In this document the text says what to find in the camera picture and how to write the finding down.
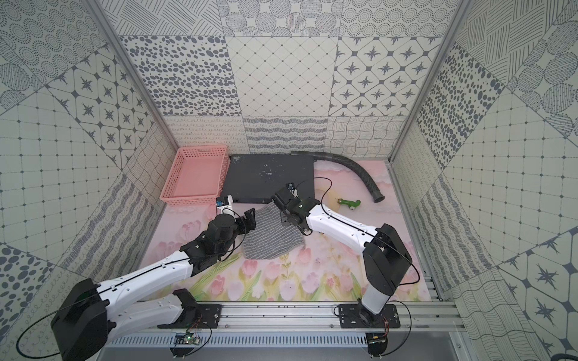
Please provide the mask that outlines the grey striped square dishcloth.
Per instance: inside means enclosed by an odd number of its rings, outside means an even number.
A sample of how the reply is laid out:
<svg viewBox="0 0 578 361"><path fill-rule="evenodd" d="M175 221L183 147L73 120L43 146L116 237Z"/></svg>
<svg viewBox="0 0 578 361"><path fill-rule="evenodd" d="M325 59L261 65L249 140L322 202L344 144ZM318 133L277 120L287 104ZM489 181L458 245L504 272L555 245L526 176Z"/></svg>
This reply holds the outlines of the grey striped square dishcloth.
<svg viewBox="0 0 578 361"><path fill-rule="evenodd" d="M274 203L256 211L256 228L242 245L247 260L274 260L305 245L304 236Z"/></svg>

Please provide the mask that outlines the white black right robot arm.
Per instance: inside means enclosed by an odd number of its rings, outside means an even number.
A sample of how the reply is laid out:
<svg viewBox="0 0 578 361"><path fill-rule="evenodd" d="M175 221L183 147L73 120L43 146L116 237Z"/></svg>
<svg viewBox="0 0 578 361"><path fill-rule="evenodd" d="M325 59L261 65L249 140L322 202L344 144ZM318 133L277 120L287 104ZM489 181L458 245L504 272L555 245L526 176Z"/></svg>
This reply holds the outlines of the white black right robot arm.
<svg viewBox="0 0 578 361"><path fill-rule="evenodd" d="M299 198L286 187L274 193L272 201L302 234L322 233L362 256L369 286L361 298L360 314L381 314L413 265L397 230L389 224L371 227L355 222L317 199Z"/></svg>

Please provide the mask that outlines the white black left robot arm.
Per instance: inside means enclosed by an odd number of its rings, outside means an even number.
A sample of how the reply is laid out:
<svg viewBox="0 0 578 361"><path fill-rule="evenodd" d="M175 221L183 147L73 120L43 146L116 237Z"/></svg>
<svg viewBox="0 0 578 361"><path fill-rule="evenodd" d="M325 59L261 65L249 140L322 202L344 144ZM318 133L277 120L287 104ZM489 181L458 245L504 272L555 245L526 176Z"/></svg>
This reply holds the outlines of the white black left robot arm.
<svg viewBox="0 0 578 361"><path fill-rule="evenodd" d="M58 355L86 360L110 341L142 329L195 324L197 301L189 291L153 301L146 296L216 265L237 236L255 228L254 209L219 214L194 240L156 263L101 283L87 278L75 284L51 321Z"/></svg>

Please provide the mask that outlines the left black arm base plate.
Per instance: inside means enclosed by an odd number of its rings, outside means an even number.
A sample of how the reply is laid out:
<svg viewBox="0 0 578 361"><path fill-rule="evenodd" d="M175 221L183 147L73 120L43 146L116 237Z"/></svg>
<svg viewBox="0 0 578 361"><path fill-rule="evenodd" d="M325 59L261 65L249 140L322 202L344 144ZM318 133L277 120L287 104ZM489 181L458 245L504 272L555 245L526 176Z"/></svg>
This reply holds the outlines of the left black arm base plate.
<svg viewBox="0 0 578 361"><path fill-rule="evenodd" d="M159 329L216 329L223 305L207 304L186 306L173 323L161 324Z"/></svg>

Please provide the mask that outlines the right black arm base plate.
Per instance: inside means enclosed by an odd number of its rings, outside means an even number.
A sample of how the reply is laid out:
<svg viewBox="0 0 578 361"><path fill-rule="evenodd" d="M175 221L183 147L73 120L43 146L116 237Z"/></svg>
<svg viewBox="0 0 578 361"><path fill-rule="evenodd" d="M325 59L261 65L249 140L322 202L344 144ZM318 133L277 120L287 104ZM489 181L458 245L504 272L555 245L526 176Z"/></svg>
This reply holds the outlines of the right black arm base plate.
<svg viewBox="0 0 578 361"><path fill-rule="evenodd" d="M400 328L400 318L395 305L386 304L379 314L373 314L361 303L339 304L334 309L342 329L391 329Z"/></svg>

